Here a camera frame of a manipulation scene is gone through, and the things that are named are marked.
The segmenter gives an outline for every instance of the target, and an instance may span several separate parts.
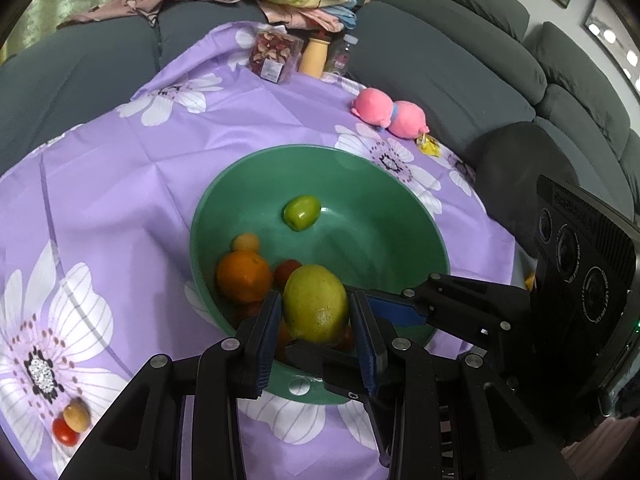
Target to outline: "green apple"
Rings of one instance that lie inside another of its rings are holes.
[[[296,197],[284,208],[282,216],[294,231],[304,231],[320,217],[320,201],[311,195]]]
[[[284,322],[293,339],[333,345],[349,320],[344,285],[319,265],[304,265],[291,273],[282,294]]]

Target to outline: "red fruit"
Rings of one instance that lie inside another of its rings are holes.
[[[67,425],[64,418],[57,418],[53,421],[51,432],[63,446],[73,447],[80,440],[80,435]]]
[[[351,329],[351,325],[347,325],[344,329],[344,335],[340,342],[334,346],[334,350],[339,350],[340,352],[351,352],[355,348],[355,341],[353,340],[353,330]]]
[[[276,267],[276,271],[273,273],[273,279],[280,290],[284,290],[289,276],[298,267],[302,267],[302,264],[297,260],[284,260]]]
[[[281,363],[287,362],[287,353],[285,351],[285,346],[291,343],[293,339],[289,335],[289,330],[287,330],[287,326],[284,324],[284,321],[280,324],[280,333],[278,334],[278,343],[276,344],[276,359]]]
[[[236,307],[236,326],[240,326],[245,319],[250,317],[257,317],[260,314],[262,308],[261,301],[254,301],[253,303],[247,303],[245,305],[238,305]]]

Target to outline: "camera lens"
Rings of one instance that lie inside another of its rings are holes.
[[[540,221],[538,222],[538,229],[540,230],[540,236],[542,241],[546,244],[551,239],[551,216],[546,209],[542,210],[540,215]]]
[[[563,279],[570,282],[574,278],[580,258],[578,239],[567,226],[560,229],[558,237],[558,271]]]
[[[599,322],[604,316],[609,303],[609,283],[604,272],[598,267],[593,267],[584,279],[582,288],[582,309],[584,315],[593,321]]]

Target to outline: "plastic bottle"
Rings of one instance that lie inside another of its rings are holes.
[[[326,62],[329,39],[323,34],[315,34],[309,39],[298,72],[320,79]]]
[[[324,71],[344,76],[347,73],[347,63],[351,55],[351,48],[357,43],[358,38],[345,34],[344,38],[338,42],[338,45],[332,49],[331,55],[324,66]]]

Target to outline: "yellow candy wrapper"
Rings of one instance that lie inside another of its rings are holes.
[[[442,150],[440,149],[440,143],[428,134],[422,134],[415,139],[415,143],[418,149],[425,155],[442,156]]]

